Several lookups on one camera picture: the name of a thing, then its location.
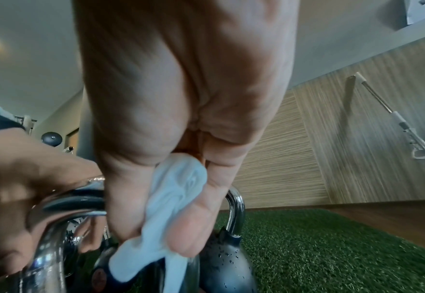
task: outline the green grass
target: green grass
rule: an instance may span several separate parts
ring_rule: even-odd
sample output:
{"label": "green grass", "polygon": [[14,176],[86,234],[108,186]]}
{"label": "green grass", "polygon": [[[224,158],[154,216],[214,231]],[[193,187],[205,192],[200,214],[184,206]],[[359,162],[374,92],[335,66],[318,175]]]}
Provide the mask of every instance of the green grass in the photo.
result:
{"label": "green grass", "polygon": [[425,249],[329,211],[247,212],[242,244],[260,293],[425,293]]}

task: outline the wood grain panel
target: wood grain panel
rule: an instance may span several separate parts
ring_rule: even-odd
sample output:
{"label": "wood grain panel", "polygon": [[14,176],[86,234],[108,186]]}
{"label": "wood grain panel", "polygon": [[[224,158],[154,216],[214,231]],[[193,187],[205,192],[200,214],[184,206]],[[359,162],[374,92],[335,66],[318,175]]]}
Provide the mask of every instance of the wood grain panel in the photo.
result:
{"label": "wood grain panel", "polygon": [[247,208],[329,203],[292,91],[246,157],[234,186]]}
{"label": "wood grain panel", "polygon": [[425,139],[425,39],[295,87],[332,203],[425,199],[425,161],[357,71]]}

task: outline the wooden floor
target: wooden floor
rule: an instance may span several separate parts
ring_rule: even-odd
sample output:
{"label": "wooden floor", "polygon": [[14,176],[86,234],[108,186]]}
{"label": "wooden floor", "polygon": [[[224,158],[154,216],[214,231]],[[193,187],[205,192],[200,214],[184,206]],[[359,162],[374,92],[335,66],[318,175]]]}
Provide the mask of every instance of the wooden floor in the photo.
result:
{"label": "wooden floor", "polygon": [[425,201],[324,207],[425,248]]}

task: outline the black ball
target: black ball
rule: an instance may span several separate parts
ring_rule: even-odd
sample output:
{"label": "black ball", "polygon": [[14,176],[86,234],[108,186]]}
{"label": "black ball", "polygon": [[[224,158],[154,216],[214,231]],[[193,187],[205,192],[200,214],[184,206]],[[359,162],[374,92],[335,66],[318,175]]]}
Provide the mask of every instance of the black ball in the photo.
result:
{"label": "black ball", "polygon": [[56,132],[44,133],[41,137],[41,140],[44,144],[48,144],[52,147],[57,147],[63,142],[61,135]]}

